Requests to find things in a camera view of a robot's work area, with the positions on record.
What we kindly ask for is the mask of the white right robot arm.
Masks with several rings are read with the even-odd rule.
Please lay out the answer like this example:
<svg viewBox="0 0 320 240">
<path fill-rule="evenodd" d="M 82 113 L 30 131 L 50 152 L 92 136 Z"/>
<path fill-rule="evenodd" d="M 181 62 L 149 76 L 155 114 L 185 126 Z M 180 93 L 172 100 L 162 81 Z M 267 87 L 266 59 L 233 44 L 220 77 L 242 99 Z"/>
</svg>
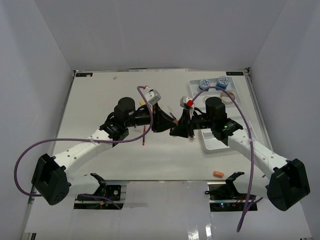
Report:
<svg viewBox="0 0 320 240">
<path fill-rule="evenodd" d="M 267 198 L 277 209 L 287 211 L 310 193 L 305 165 L 295 158 L 288 160 L 262 145 L 250 140 L 248 130 L 227 116 L 226 106 L 218 97 L 205 101 L 205 113 L 194 114 L 195 106 L 190 97 L 182 97 L 182 115 L 171 136 L 192 137 L 194 130 L 210 129 L 214 137 L 232 150 L 253 160 L 266 180 L 252 183 L 252 195 Z"/>
</svg>

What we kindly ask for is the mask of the blue tape roll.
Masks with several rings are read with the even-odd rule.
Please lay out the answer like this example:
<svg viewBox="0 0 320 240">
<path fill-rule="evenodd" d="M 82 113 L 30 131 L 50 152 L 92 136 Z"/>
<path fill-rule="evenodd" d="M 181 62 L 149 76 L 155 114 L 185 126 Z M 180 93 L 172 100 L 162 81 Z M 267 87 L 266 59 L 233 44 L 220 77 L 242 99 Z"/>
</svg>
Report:
<svg viewBox="0 0 320 240">
<path fill-rule="evenodd" d="M 198 88 L 200 91 L 208 92 L 210 86 L 211 86 L 211 82 L 206 78 L 201 79 L 198 83 Z"/>
<path fill-rule="evenodd" d="M 226 90 L 230 83 L 230 79 L 227 76 L 220 76 L 217 79 L 216 87 Z"/>
</svg>

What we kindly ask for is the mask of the brown packing tape roll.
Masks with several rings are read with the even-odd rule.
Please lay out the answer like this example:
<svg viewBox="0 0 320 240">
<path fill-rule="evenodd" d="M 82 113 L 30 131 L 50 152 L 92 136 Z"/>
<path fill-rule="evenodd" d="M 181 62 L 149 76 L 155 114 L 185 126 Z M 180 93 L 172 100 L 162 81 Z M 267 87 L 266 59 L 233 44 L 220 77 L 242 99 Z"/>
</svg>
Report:
<svg viewBox="0 0 320 240">
<path fill-rule="evenodd" d="M 225 105 L 232 105 L 236 101 L 236 96 L 231 91 L 222 92 L 220 99 Z"/>
</svg>

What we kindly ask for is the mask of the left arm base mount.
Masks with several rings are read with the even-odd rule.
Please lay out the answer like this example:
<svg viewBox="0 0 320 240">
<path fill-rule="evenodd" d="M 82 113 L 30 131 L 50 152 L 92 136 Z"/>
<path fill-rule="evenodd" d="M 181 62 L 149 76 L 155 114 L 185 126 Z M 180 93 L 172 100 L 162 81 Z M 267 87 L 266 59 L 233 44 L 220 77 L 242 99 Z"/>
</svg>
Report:
<svg viewBox="0 0 320 240">
<path fill-rule="evenodd" d="M 91 173 L 90 176 L 97 181 L 97 189 L 94 193 L 77 195 L 73 208 L 76 210 L 121 210 L 126 198 L 125 186 L 107 183 L 96 173 Z"/>
</svg>

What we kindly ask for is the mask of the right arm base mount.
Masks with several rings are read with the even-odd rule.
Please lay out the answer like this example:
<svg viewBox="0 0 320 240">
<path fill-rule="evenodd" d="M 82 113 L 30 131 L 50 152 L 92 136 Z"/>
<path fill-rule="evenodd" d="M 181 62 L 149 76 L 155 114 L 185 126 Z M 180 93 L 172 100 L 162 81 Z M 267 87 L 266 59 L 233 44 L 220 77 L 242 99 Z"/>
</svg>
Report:
<svg viewBox="0 0 320 240">
<path fill-rule="evenodd" d="M 246 176 L 238 171 L 229 176 L 225 181 L 209 183 L 204 192 L 209 197 L 211 212 L 242 212 L 245 209 L 247 188 L 237 190 L 235 180 Z"/>
</svg>

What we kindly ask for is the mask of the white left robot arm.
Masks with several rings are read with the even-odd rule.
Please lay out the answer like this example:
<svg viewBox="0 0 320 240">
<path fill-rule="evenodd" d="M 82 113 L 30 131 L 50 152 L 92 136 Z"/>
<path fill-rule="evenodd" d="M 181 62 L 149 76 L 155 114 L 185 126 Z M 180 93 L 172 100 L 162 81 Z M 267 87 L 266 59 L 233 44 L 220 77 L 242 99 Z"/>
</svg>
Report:
<svg viewBox="0 0 320 240">
<path fill-rule="evenodd" d="M 76 176 L 75 172 L 99 154 L 115 147 L 129 135 L 130 127 L 151 125 L 155 133 L 177 126 L 178 121 L 166 114 L 158 104 L 135 107 L 130 97 L 121 98 L 106 121 L 88 138 L 68 150 L 49 156 L 42 155 L 31 180 L 39 194 L 51 206 L 68 195 L 86 200 L 107 196 L 107 182 L 96 173 Z"/>
</svg>

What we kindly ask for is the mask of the orange eraser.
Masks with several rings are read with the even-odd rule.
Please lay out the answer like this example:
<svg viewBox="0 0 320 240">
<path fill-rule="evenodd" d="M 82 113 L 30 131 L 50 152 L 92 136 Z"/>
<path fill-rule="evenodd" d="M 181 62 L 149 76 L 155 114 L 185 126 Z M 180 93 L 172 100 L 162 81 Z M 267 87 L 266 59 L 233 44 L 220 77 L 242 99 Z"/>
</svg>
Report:
<svg viewBox="0 0 320 240">
<path fill-rule="evenodd" d="M 224 177 L 224 173 L 220 172 L 220 171 L 214 171 L 213 172 L 213 176 L 217 177 L 217 178 L 223 178 Z"/>
</svg>

